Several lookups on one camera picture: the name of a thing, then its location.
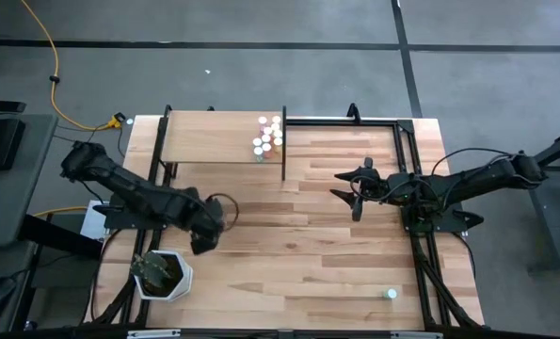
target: concrete floor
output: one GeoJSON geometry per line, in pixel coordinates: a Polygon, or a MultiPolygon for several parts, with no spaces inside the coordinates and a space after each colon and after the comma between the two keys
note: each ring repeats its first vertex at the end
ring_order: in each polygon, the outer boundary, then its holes
{"type": "MultiPolygon", "coordinates": [[[[398,42],[390,0],[30,3],[55,39],[398,42]]],[[[560,1],[401,0],[401,7],[409,43],[560,44],[560,1]]],[[[0,38],[43,36],[21,4],[0,1],[0,38]]],[[[129,117],[161,114],[165,104],[245,110],[287,105],[289,114],[338,116],[355,102],[365,116],[411,117],[396,51],[59,52],[58,104],[91,125],[118,111],[129,117]]],[[[411,59],[422,113],[440,119],[448,152],[477,146],[535,153],[560,136],[560,54],[411,53],[411,59]]],[[[26,102],[27,113],[54,114],[47,80],[53,62],[47,48],[0,47],[0,99],[26,102]]],[[[116,137],[116,132],[101,133],[94,140],[120,160],[116,137]]],[[[58,177],[69,146],[62,140],[52,144],[30,212],[85,204],[91,198],[83,187],[58,177]]],[[[463,170],[486,159],[486,154],[464,153],[450,165],[463,170]]],[[[464,207],[486,218],[470,232],[470,243],[487,324],[560,335],[560,273],[526,273],[528,265],[549,256],[528,194],[500,191],[464,207]]],[[[71,315],[69,324],[77,312],[69,310],[71,315]]]]}

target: black metal frame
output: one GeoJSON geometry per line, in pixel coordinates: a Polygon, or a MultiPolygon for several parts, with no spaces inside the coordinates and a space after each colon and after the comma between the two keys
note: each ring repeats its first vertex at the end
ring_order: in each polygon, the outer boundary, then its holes
{"type": "MultiPolygon", "coordinates": [[[[158,129],[157,129],[157,135],[156,135],[156,141],[154,143],[154,150],[152,153],[152,162],[151,162],[151,168],[150,168],[150,175],[149,175],[149,180],[151,182],[155,182],[156,181],[156,174],[158,172],[159,166],[162,165],[165,170],[164,170],[164,179],[163,179],[163,186],[168,186],[170,184],[170,179],[172,177],[174,177],[176,175],[176,167],[175,168],[170,168],[171,165],[175,165],[175,164],[165,164],[162,160],[161,160],[161,154],[162,154],[162,150],[164,147],[164,140],[165,140],[165,134],[166,134],[166,130],[168,127],[168,115],[170,113],[170,106],[167,105],[166,109],[165,109],[165,114],[162,118],[160,118],[159,124],[158,124],[158,129]]],[[[316,117],[306,117],[306,118],[290,118],[286,116],[286,107],[284,106],[282,108],[282,116],[283,116],[283,121],[284,123],[282,124],[282,130],[284,132],[284,143],[282,146],[282,175],[281,178],[282,180],[285,179],[285,166],[287,164],[286,160],[285,160],[285,155],[286,155],[286,140],[287,140],[287,134],[286,134],[286,129],[290,126],[310,126],[310,127],[314,127],[314,126],[319,126],[319,127],[324,127],[324,126],[345,126],[345,127],[387,127],[390,128],[392,130],[392,133],[394,135],[394,147],[395,147],[395,151],[397,154],[397,165],[399,168],[399,171],[405,172],[407,171],[407,161],[406,161],[406,156],[405,156],[405,150],[403,147],[403,140],[402,140],[402,136],[405,135],[407,137],[408,140],[408,145],[409,145],[409,151],[411,154],[411,160],[412,160],[412,164],[413,164],[413,170],[417,173],[421,173],[422,171],[422,167],[420,164],[420,157],[418,154],[418,149],[417,149],[417,143],[415,140],[415,131],[413,128],[413,122],[412,120],[389,120],[389,119],[364,119],[360,116],[360,112],[357,108],[357,106],[355,104],[351,104],[350,107],[348,108],[348,112],[347,112],[347,116],[344,118],[316,118],[316,117]]],[[[409,229],[409,226],[407,224],[405,224],[405,228],[406,230],[409,229]]],[[[144,247],[144,241],[145,241],[145,237],[146,237],[146,232],[147,231],[138,231],[137,233],[137,238],[136,238],[136,243],[134,245],[134,253],[141,253],[144,247]]],[[[153,237],[152,237],[152,242],[149,246],[149,250],[156,250],[158,249],[158,246],[160,245],[160,238],[161,238],[161,234],[162,231],[153,231],[153,237]]],[[[410,238],[411,238],[411,245],[412,248],[414,248],[415,246],[419,246],[419,236],[415,233],[409,233],[410,238]]],[[[436,250],[436,242],[434,239],[434,235],[429,234],[426,237],[426,243],[428,244],[428,248],[430,249],[430,258],[429,258],[429,262],[430,265],[435,268],[438,272],[438,277],[440,278],[440,262],[439,262],[439,256],[437,255],[437,250],[436,250]]],[[[423,313],[423,319],[424,319],[424,327],[428,328],[432,325],[435,324],[433,318],[432,318],[432,314],[431,314],[431,310],[430,310],[430,302],[429,302],[429,298],[428,298],[428,293],[427,293],[427,287],[425,284],[425,278],[424,278],[424,270],[422,268],[422,262],[418,259],[414,260],[415,263],[415,270],[416,270],[416,276],[417,276],[417,281],[418,281],[418,291],[420,294],[420,303],[421,303],[421,307],[422,307],[422,313],[423,313]]],[[[127,300],[124,301],[124,305],[123,305],[123,309],[122,309],[122,313],[120,315],[120,321],[123,324],[136,324],[140,327],[143,327],[144,329],[146,328],[146,320],[147,320],[147,314],[148,314],[148,310],[150,307],[150,303],[147,300],[142,300],[140,305],[139,305],[139,310],[137,312],[138,316],[136,318],[135,322],[131,322],[130,321],[130,315],[131,315],[131,307],[133,305],[133,288],[131,293],[128,294],[127,300]]],[[[444,305],[442,299],[440,298],[440,319],[441,319],[441,323],[442,324],[450,324],[450,320],[449,320],[449,314],[447,311],[446,306],[444,305]]],[[[208,335],[212,332],[217,333],[217,335],[219,333],[223,333],[224,336],[231,336],[231,335],[238,335],[238,334],[244,334],[245,331],[248,330],[236,330],[236,329],[227,329],[227,330],[223,330],[223,329],[218,329],[218,330],[210,330],[210,329],[185,329],[182,330],[182,334],[193,334],[193,335],[208,335]]],[[[256,332],[270,332],[270,331],[277,331],[276,329],[271,329],[271,330],[256,330],[256,332]]],[[[308,335],[310,337],[315,337],[315,336],[339,336],[339,337],[345,337],[345,336],[357,336],[360,337],[364,334],[370,334],[370,335],[375,335],[375,336],[385,336],[385,335],[389,335],[390,336],[390,331],[308,331],[308,335]]]]}
{"type": "MultiPolygon", "coordinates": [[[[165,114],[160,118],[157,130],[156,141],[154,144],[154,151],[152,153],[152,162],[149,180],[155,182],[156,173],[159,169],[159,165],[164,167],[164,177],[163,185],[169,186],[171,178],[177,174],[177,168],[173,167],[174,164],[165,164],[162,162],[160,156],[162,154],[162,149],[164,146],[165,134],[168,126],[168,114],[171,108],[167,105],[165,109],[165,114]]],[[[413,165],[413,171],[415,173],[422,173],[422,167],[420,162],[420,155],[418,153],[417,143],[415,139],[415,131],[412,120],[388,120],[388,119],[364,119],[360,116],[359,110],[355,104],[352,104],[347,113],[347,117],[344,118],[316,118],[316,117],[305,117],[305,118],[290,118],[286,117],[286,108],[282,108],[282,115],[284,116],[283,129],[288,126],[345,126],[345,127],[388,127],[392,129],[394,135],[394,147],[397,154],[397,166],[399,171],[406,172],[407,161],[403,146],[402,137],[405,136],[408,141],[409,151],[411,154],[411,162],[413,165]]],[[[285,157],[285,145],[283,147],[283,156],[285,157]]],[[[282,179],[285,175],[285,164],[286,161],[282,161],[282,179]]],[[[409,219],[403,217],[405,230],[411,229],[411,225],[408,225],[409,219]]],[[[442,278],[440,275],[440,262],[437,251],[437,245],[433,232],[428,232],[424,234],[408,232],[412,247],[412,254],[414,258],[414,269],[416,272],[416,279],[418,284],[418,292],[420,297],[420,307],[422,311],[423,321],[424,321],[424,331],[426,332],[439,332],[448,334],[451,338],[554,338],[550,336],[540,336],[534,334],[525,333],[514,333],[514,332],[504,332],[504,331],[492,331],[489,328],[475,327],[473,322],[467,321],[469,318],[464,314],[455,314],[454,317],[460,322],[462,327],[451,326],[450,320],[450,309],[454,310],[458,308],[455,299],[447,289],[447,287],[442,283],[442,278]],[[422,253],[420,238],[425,237],[426,245],[428,247],[428,256],[425,257],[422,253]],[[439,297],[439,308],[440,308],[440,324],[437,324],[434,320],[430,309],[430,301],[427,292],[426,279],[428,276],[430,281],[434,284],[437,289],[437,294],[439,297]]],[[[146,231],[139,231],[136,243],[134,246],[134,253],[141,252],[144,247],[146,231]]],[[[160,245],[160,239],[162,236],[162,231],[153,231],[152,242],[149,246],[149,250],[156,250],[160,245]]],[[[147,315],[150,307],[150,303],[147,300],[142,300],[139,309],[137,311],[137,317],[135,322],[130,321],[131,317],[131,307],[133,305],[133,289],[135,285],[131,286],[131,293],[125,294],[126,300],[124,301],[120,322],[127,326],[137,326],[140,329],[147,329],[147,315]]],[[[219,336],[232,337],[232,336],[248,336],[252,334],[262,335],[261,333],[277,334],[278,337],[286,339],[294,339],[296,337],[302,338],[314,338],[314,337],[394,337],[395,331],[290,331],[286,333],[285,331],[279,331],[277,329],[269,330],[239,330],[239,329],[180,329],[183,336],[219,336]]]]}
{"type": "Polygon", "coordinates": [[[31,240],[52,249],[66,250],[94,260],[100,259],[102,250],[102,243],[98,240],[67,231],[47,220],[29,215],[24,216],[18,239],[31,240]]]}
{"type": "MultiPolygon", "coordinates": [[[[535,155],[537,164],[549,175],[551,171],[560,172],[560,166],[549,166],[553,161],[560,159],[560,137],[541,153],[535,155]]],[[[551,250],[554,258],[534,264],[528,267],[528,272],[536,274],[545,271],[560,270],[560,224],[550,222],[550,206],[541,196],[541,187],[529,191],[536,215],[544,231],[544,235],[550,240],[551,250]]]]}
{"type": "MultiPolygon", "coordinates": [[[[45,217],[45,221],[51,222],[53,217],[54,217],[53,214],[48,214],[45,217]]],[[[42,250],[43,250],[43,246],[37,244],[37,249],[33,254],[33,258],[30,263],[30,268],[28,272],[26,272],[26,279],[24,280],[24,288],[20,296],[18,306],[16,308],[16,315],[14,316],[14,319],[10,326],[10,328],[13,331],[22,331],[25,322],[28,320],[28,313],[30,312],[31,304],[33,303],[35,293],[37,292],[37,289],[33,287],[33,278],[35,277],[37,265],[39,264],[39,259],[42,250]]]]}

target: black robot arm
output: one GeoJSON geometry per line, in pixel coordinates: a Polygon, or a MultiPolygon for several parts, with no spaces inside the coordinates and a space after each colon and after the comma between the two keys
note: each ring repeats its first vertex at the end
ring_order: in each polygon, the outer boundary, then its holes
{"type": "Polygon", "coordinates": [[[386,180],[366,158],[363,167],[335,177],[350,182],[352,192],[331,192],[348,203],[353,220],[360,220],[362,204],[371,201],[404,206],[418,224],[436,222],[454,203],[501,188],[532,189],[546,178],[535,159],[524,153],[501,154],[485,166],[448,176],[395,173],[386,180]]]}
{"type": "Polygon", "coordinates": [[[190,232],[195,254],[214,249],[225,227],[217,199],[202,201],[195,187],[156,186],[115,163],[101,144],[75,141],[62,161],[61,175],[71,182],[95,181],[123,200],[124,208],[190,232]]]}

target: wooden board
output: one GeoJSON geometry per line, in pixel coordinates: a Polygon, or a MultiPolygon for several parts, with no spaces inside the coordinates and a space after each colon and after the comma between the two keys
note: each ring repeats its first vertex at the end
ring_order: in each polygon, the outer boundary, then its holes
{"type": "MultiPolygon", "coordinates": [[[[423,171],[429,172],[444,156],[438,121],[414,124],[423,171]]],[[[142,176],[150,167],[156,125],[155,117],[137,117],[129,143],[124,166],[142,176]]],[[[183,299],[151,303],[149,327],[423,328],[410,243],[398,209],[368,203],[361,222],[355,223],[348,206],[328,192],[347,190],[347,183],[333,174],[353,170],[366,155],[374,158],[382,177],[396,172],[392,132],[289,127],[287,140],[284,183],[276,167],[180,165],[173,186],[196,186],[204,196],[229,193],[240,202],[242,213],[217,249],[201,256],[190,253],[188,234],[175,228],[165,231],[160,248],[185,256],[194,268],[194,284],[183,299]],[[395,288],[399,297],[382,299],[388,288],[395,288]]],[[[441,165],[438,173],[447,170],[441,165]]],[[[109,247],[97,288],[97,313],[126,281],[135,236],[125,231],[109,247]]],[[[450,234],[437,234],[437,243],[446,285],[482,323],[466,248],[450,234]]],[[[436,293],[428,290],[439,319],[436,293]]]]}
{"type": "MultiPolygon", "coordinates": [[[[162,159],[168,162],[255,163],[252,140],[259,117],[268,121],[281,112],[172,111],[162,159]]],[[[264,163],[281,163],[273,153],[264,163]]]]}

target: white pot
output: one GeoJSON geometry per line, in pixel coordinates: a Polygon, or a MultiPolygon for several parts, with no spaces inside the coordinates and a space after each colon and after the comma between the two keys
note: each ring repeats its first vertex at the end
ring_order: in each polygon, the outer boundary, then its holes
{"type": "Polygon", "coordinates": [[[184,277],[177,283],[175,289],[166,297],[153,297],[149,296],[144,292],[143,287],[141,286],[141,280],[136,277],[135,275],[133,278],[136,280],[137,289],[139,290],[139,295],[142,299],[145,300],[163,300],[167,302],[171,302],[179,297],[183,297],[189,293],[189,290],[192,288],[192,277],[193,277],[193,269],[190,265],[185,262],[183,256],[181,256],[178,252],[172,250],[153,250],[154,253],[166,256],[172,255],[177,258],[179,262],[179,266],[182,268],[182,272],[184,273],[184,277]]]}

